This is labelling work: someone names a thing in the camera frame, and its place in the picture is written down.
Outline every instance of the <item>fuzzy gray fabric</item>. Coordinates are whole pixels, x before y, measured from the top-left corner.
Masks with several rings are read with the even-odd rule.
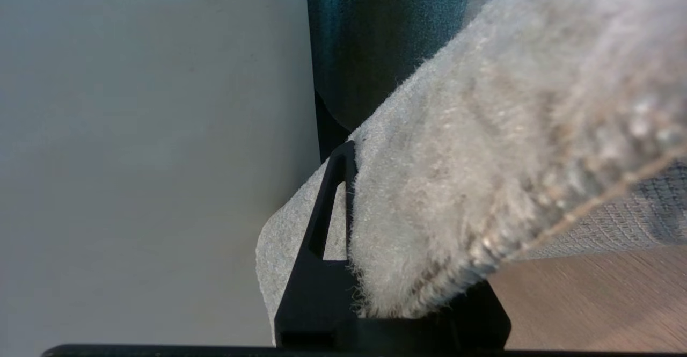
[[[485,5],[350,137],[360,315],[422,316],[575,223],[613,221],[623,205],[642,215],[651,193],[684,214],[684,193],[661,197],[685,185],[675,164],[687,152],[685,12],[687,0]],[[651,183],[669,166],[677,180]],[[323,168],[260,235],[271,318]],[[341,256],[341,222],[330,256]]]

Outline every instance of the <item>wooden floor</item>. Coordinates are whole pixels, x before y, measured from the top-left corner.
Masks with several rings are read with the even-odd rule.
[[[525,261],[490,282],[507,349],[687,352],[687,246]]]

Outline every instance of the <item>gray woven fabric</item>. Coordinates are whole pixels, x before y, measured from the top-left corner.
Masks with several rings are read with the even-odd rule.
[[[665,190],[680,186],[684,169],[677,182],[642,181],[687,151],[685,11],[687,0],[487,4],[350,137],[360,314],[422,316],[576,222],[584,230],[607,216],[605,232],[646,234],[660,216],[669,228],[653,238],[680,237],[669,222],[680,221],[684,195]],[[271,316],[321,175],[260,235]],[[636,184],[625,199],[635,225],[616,223],[617,202],[594,212]],[[336,222],[332,237],[343,234]]]

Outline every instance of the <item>white wall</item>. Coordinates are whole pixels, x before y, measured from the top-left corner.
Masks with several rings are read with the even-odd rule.
[[[0,0],[0,355],[270,343],[255,241],[317,166],[306,0]]]

